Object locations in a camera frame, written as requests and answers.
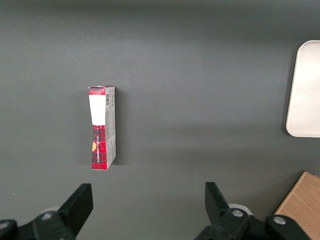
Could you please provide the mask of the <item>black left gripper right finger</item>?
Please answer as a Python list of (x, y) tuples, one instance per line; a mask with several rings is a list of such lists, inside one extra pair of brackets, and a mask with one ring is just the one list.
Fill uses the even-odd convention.
[(292, 218), (268, 215), (256, 219), (239, 207), (230, 207), (215, 182), (205, 183), (205, 210), (210, 225), (197, 240), (309, 240), (310, 237)]

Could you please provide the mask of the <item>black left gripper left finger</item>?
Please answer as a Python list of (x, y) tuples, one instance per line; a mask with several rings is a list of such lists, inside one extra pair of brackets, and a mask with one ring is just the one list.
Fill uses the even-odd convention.
[(27, 224), (0, 221), (2, 240), (75, 240), (93, 210), (92, 185), (82, 183), (58, 210), (47, 210)]

